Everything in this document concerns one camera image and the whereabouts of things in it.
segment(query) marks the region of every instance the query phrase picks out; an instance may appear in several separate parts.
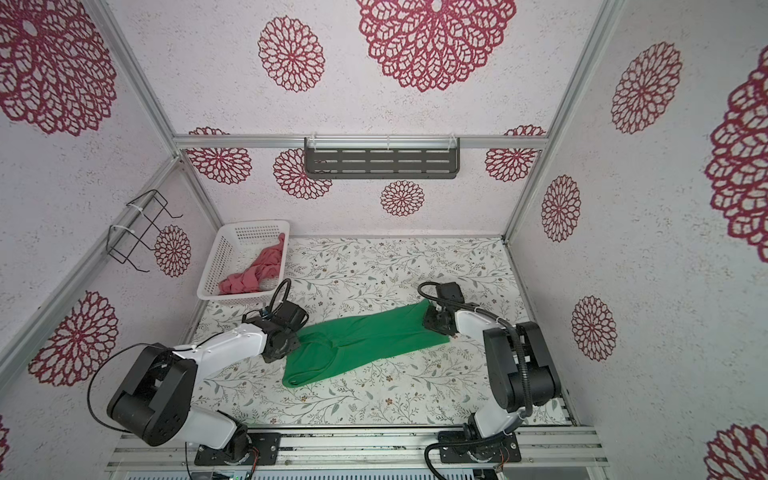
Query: laundry basket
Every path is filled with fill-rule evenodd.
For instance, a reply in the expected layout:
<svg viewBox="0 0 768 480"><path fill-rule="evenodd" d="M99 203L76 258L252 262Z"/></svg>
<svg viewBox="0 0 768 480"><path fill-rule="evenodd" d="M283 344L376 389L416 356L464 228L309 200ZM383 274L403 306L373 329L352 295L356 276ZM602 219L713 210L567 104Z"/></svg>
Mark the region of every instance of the laundry basket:
<svg viewBox="0 0 768 480"><path fill-rule="evenodd" d="M197 286L197 297L222 305L255 305L269 302L285 274L289 232L290 225L285 220L239 222L221 227L210 249L200 285ZM278 244L277 237L281 233L284 233L286 238L283 245L283 259L280 261L280 276L264 280L260 284L262 288L268 290L220 295L221 280L232 273L242 272L248 268L259 256L261 250Z"/></svg>

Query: red floral pattern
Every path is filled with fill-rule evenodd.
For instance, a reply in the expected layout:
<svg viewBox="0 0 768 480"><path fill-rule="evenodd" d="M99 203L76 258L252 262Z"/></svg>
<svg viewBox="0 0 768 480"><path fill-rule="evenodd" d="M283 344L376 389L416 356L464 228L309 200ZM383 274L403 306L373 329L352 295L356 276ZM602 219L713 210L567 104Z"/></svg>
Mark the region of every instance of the red floral pattern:
<svg viewBox="0 0 768 480"><path fill-rule="evenodd" d="M707 447L707 480L768 478L768 432L760 425L718 430Z"/></svg>
<svg viewBox="0 0 768 480"><path fill-rule="evenodd" d="M445 90L466 81L504 41L513 0L357 0L360 33L382 73L403 87Z"/></svg>
<svg viewBox="0 0 768 480"><path fill-rule="evenodd" d="M154 242L154 259L168 276L180 276L187 271L192 258L190 239L181 228L168 225Z"/></svg>
<svg viewBox="0 0 768 480"><path fill-rule="evenodd" d="M313 180L304 171L304 150L294 148L280 152L272 166L277 183L288 194L309 200L322 197L330 190L331 180Z"/></svg>
<svg viewBox="0 0 768 480"><path fill-rule="evenodd" d="M295 18L275 18L259 38L261 65L275 83L288 91L307 91L325 71L323 47L312 30Z"/></svg>
<svg viewBox="0 0 768 480"><path fill-rule="evenodd" d="M85 292L29 363L28 371L40 383L73 386L109 358L117 337L114 307L99 292Z"/></svg>
<svg viewBox="0 0 768 480"><path fill-rule="evenodd" d="M190 135L228 135L218 128L200 127ZM190 148L187 150L197 171L220 184L238 184L250 175L250 157L245 148Z"/></svg>
<svg viewBox="0 0 768 480"><path fill-rule="evenodd" d="M571 331L578 348L598 362L608 358L616 347L616 322L608 305L586 296L574 307Z"/></svg>
<svg viewBox="0 0 768 480"><path fill-rule="evenodd" d="M553 242L568 238L581 215L581 198L576 182L568 175L555 178L541 202L541 224Z"/></svg>
<svg viewBox="0 0 768 480"><path fill-rule="evenodd" d="M754 245L768 263L768 46L747 81L730 93L710 140L710 205L728 219L728 235Z"/></svg>
<svg viewBox="0 0 768 480"><path fill-rule="evenodd" d="M662 41L639 54L616 85L611 108L616 128L633 134L653 124L672 101L682 67L674 44Z"/></svg>
<svg viewBox="0 0 768 480"><path fill-rule="evenodd" d="M424 204L424 190L413 182L398 180L384 187L382 207L388 214L406 217Z"/></svg>
<svg viewBox="0 0 768 480"><path fill-rule="evenodd" d="M520 125L504 135L541 136L547 132L541 127ZM528 175L538 151L533 148L492 148L485 154L485 169L496 180L510 182Z"/></svg>
<svg viewBox="0 0 768 480"><path fill-rule="evenodd" d="M0 415L0 472L2 472L2 463L3 460L5 460L5 454L11 449L11 447L8 446L8 432L10 432L10 430L2 424L2 415Z"/></svg>
<svg viewBox="0 0 768 480"><path fill-rule="evenodd" d="M117 72L75 0L0 4L0 104L46 134L79 135L111 115Z"/></svg>

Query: leaf pattern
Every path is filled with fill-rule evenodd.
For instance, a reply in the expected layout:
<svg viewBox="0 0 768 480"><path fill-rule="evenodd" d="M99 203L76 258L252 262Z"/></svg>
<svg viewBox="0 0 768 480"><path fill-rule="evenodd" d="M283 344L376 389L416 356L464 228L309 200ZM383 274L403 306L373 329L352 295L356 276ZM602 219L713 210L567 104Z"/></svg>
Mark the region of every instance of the leaf pattern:
<svg viewBox="0 0 768 480"><path fill-rule="evenodd" d="M499 239L293 237L286 276L309 324L416 303L426 280L458 282L467 301L528 320ZM234 327L246 311L209 303L195 340ZM205 379L194 401L248 425L454 425L492 399L483 346L462 335L298 389L283 386L284 369L285 359L247 358ZM536 407L528 422L569 425L562 406Z"/></svg>

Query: floral mat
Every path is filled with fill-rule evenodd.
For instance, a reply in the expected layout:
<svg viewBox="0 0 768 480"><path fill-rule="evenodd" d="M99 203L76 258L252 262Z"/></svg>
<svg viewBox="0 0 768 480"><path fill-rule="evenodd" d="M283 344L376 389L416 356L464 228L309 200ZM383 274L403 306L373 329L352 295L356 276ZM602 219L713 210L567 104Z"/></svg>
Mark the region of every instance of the floral mat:
<svg viewBox="0 0 768 480"><path fill-rule="evenodd" d="M286 277L309 324L416 303L426 280L456 281L468 302L528 318L499 239L291 238ZM209 303L194 339L232 328L245 310ZM282 384L285 362L254 356L233 364L205 379L194 401L248 425L454 425L492 398L483 346L462 335L296 389ZM562 399L553 399L528 423L571 422Z"/></svg>

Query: green shirt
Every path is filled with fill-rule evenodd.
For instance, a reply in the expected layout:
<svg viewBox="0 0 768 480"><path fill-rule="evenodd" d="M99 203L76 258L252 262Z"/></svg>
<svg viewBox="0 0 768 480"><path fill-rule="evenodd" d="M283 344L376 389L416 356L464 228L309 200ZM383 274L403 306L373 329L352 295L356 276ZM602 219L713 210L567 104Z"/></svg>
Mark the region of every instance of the green shirt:
<svg viewBox="0 0 768 480"><path fill-rule="evenodd" d="M422 325L428 300L386 312L347 316L299 330L301 346L288 355L283 385L304 386L450 338Z"/></svg>

